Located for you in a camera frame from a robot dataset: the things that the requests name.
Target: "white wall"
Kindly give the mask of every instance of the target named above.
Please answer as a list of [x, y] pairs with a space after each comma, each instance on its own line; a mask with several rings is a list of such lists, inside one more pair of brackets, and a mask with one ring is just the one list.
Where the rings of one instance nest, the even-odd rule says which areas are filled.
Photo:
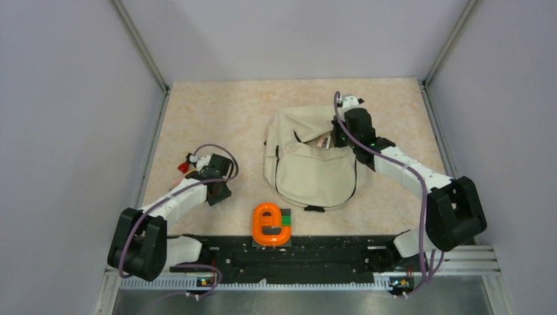
[[425, 77], [467, 0], [123, 0], [170, 83]]
[[519, 314], [557, 299], [557, 2], [484, 1], [433, 85]]
[[88, 314], [161, 93], [108, 1], [0, 8], [0, 314]]

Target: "cable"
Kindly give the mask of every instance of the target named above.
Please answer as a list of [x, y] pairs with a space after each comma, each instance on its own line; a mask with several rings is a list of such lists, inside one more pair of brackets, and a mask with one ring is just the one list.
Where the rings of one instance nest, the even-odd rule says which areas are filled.
[[[223, 148], [222, 146], [218, 145], [218, 144], [211, 144], [211, 143], [207, 143], [207, 144], [203, 144], [202, 146], [200, 146], [199, 148], [197, 148], [194, 152], [194, 155], [197, 154], [197, 152], [199, 152], [199, 150], [207, 147], [207, 146], [213, 146], [215, 148], [219, 148], [220, 150], [223, 150], [224, 152], [226, 152], [229, 157], [232, 159], [235, 169], [236, 171], [234, 172], [234, 175], [232, 175], [229, 178], [217, 178], [217, 179], [207, 179], [207, 180], [201, 180], [200, 182], [196, 182], [194, 184], [188, 185], [176, 192], [174, 192], [172, 194], [173, 197], [178, 196], [179, 194], [182, 194], [183, 192], [198, 186], [198, 185], [205, 185], [205, 184], [211, 184], [213, 182], [227, 182], [229, 180], [235, 179], [236, 176], [238, 176], [238, 173], [240, 172], [240, 167], [238, 166], [238, 162], [236, 161], [236, 158], [234, 158], [234, 156], [230, 153], [230, 151], [228, 151], [227, 149]], [[137, 222], [133, 225], [133, 228], [131, 229], [131, 231], [129, 232], [129, 235], [127, 237], [127, 240], [125, 241], [125, 245], [122, 249], [122, 255], [120, 257], [120, 261], [118, 263], [118, 274], [120, 275], [121, 278], [129, 278], [131, 277], [130, 274], [124, 274], [123, 273], [123, 263], [125, 261], [125, 256], [127, 255], [127, 250], [129, 249], [129, 245], [131, 244], [131, 240], [133, 239], [133, 236], [135, 235], [137, 229], [139, 228], [139, 225], [141, 225], [141, 223], [143, 222], [143, 220], [145, 220], [145, 218], [151, 213], [153, 212], [153, 210], [155, 210], [156, 208], [160, 207], [161, 205], [163, 205], [165, 202], [167, 202], [170, 198], [166, 197], [162, 200], [160, 200], [159, 202], [155, 203], [151, 208], [147, 209], [137, 220]]]
[[159, 297], [158, 299], [156, 299], [155, 301], [152, 301], [151, 303], [149, 303], [142, 311], [140, 314], [144, 314], [147, 310], [150, 310], [154, 305], [158, 304], [160, 301], [167, 299], [169, 297], [173, 297], [175, 295], [185, 295], [186, 297], [195, 297], [196, 300], [200, 300], [204, 297], [206, 297], [207, 295], [213, 293], [213, 291], [215, 291], [215, 288], [221, 284], [221, 281], [223, 279], [223, 274], [222, 272], [213, 266], [210, 266], [208, 264], [177, 264], [176, 266], [174, 266], [174, 268], [184, 268], [184, 269], [192, 269], [192, 268], [203, 268], [203, 269], [209, 269], [212, 270], [214, 272], [216, 272], [218, 274], [217, 277], [217, 281], [215, 283], [213, 283], [213, 286], [211, 287], [211, 289], [209, 289], [209, 291], [201, 294], [201, 295], [191, 295], [189, 292], [184, 292], [184, 291], [172, 291], [170, 293], [167, 293], [161, 297]]
[[[424, 232], [425, 232], [425, 221], [426, 221], [426, 211], [427, 211], [427, 198], [428, 198], [428, 189], [426, 186], [426, 181], [424, 180], [424, 177], [422, 177], [422, 175], [420, 175], [420, 173], [418, 173], [418, 171], [416, 171], [414, 168], [412, 168], [410, 165], [405, 165], [404, 163], [397, 161], [396, 159], [390, 158], [388, 156], [385, 156], [377, 151], [374, 151], [370, 148], [368, 148], [367, 146], [365, 146], [364, 144], [362, 144], [361, 142], [359, 142], [346, 128], [346, 126], [344, 125], [344, 123], [342, 122], [342, 120], [340, 119], [340, 114], [338, 113], [338, 108], [336, 106], [336, 101], [337, 99], [340, 98], [340, 92], [336, 91], [334, 93], [334, 98], [333, 98], [333, 107], [334, 107], [334, 113], [336, 116], [336, 120], [338, 121], [338, 125], [342, 128], [342, 131], [344, 131], [344, 133], [346, 134], [346, 136], [348, 136], [348, 138], [350, 138], [350, 140], [352, 140], [352, 142], [354, 142], [356, 145], [358, 145], [360, 148], [366, 150], [367, 152], [373, 154], [374, 156], [378, 156], [379, 158], [385, 159], [391, 163], [394, 163], [400, 167], [406, 167], [408, 169], [408, 171], [410, 171], [410, 173], [416, 175], [416, 177], [418, 178], [418, 181], [420, 182], [420, 185], [422, 187], [422, 208], [420, 211], [420, 226], [419, 226], [419, 241], [418, 241], [418, 251], [419, 251], [419, 259], [420, 259], [420, 271], [422, 272], [422, 281], [426, 282], [426, 283], [430, 283], [435, 272], [437, 271], [437, 269], [439, 269], [439, 267], [441, 266], [441, 262], [443, 261], [443, 259], [439, 260], [439, 264], [437, 266], [437, 268], [435, 270], [431, 270], [430, 268], [430, 272], [428, 273], [426, 271], [426, 260], [424, 258]], [[432, 256], [431, 256], [431, 267], [433, 266], [433, 259], [435, 258], [435, 250], [432, 251]]]

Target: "green block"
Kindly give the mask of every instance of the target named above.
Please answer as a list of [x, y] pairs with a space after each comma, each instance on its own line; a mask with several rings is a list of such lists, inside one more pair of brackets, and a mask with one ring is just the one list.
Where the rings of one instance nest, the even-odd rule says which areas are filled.
[[282, 226], [290, 226], [290, 225], [292, 225], [292, 217], [290, 215], [283, 215]]

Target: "marble pattern surface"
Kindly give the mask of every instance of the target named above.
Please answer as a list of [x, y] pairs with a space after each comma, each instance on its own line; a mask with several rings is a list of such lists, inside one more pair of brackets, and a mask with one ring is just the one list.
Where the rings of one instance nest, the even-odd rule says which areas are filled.
[[[189, 152], [210, 142], [229, 149], [240, 174], [220, 204], [195, 207], [171, 233], [247, 235], [253, 208], [273, 202], [292, 209], [296, 235], [397, 234], [418, 224], [420, 200], [384, 175], [370, 171], [363, 188], [339, 210], [303, 211], [286, 203], [263, 177], [263, 141], [273, 114], [284, 106], [331, 104], [336, 90], [365, 100], [378, 136], [425, 166], [444, 173], [437, 144], [414, 78], [320, 79], [175, 83], [162, 125], [144, 204], [168, 192]], [[202, 154], [216, 152], [206, 148]]]

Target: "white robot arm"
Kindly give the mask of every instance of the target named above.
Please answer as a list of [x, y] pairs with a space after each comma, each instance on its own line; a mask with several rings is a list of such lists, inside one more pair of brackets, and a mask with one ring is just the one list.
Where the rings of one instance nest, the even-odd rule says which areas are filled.
[[231, 177], [234, 164], [217, 154], [200, 158], [188, 155], [187, 159], [196, 169], [187, 173], [178, 186], [154, 203], [121, 213], [108, 254], [110, 266], [118, 268], [128, 235], [146, 211], [150, 211], [149, 216], [139, 224], [125, 254], [124, 272], [152, 281], [166, 267], [198, 259], [202, 248], [198, 240], [180, 237], [167, 241], [167, 229], [196, 205], [205, 201], [213, 205], [229, 197], [231, 191], [225, 180]]
[[[332, 120], [335, 146], [352, 147], [361, 163], [397, 181], [420, 199], [427, 195], [424, 250], [450, 251], [483, 232], [487, 223], [474, 183], [466, 177], [454, 179], [439, 174], [404, 154], [392, 141], [377, 137], [371, 116], [360, 106], [361, 103], [363, 100], [356, 99], [352, 94], [336, 98], [337, 111], [343, 126], [335, 116]], [[377, 154], [354, 143], [343, 127], [352, 137]], [[424, 179], [425, 194], [418, 177], [410, 169]], [[398, 235], [388, 249], [393, 251], [395, 259], [404, 259], [419, 253], [419, 243], [418, 227]]]

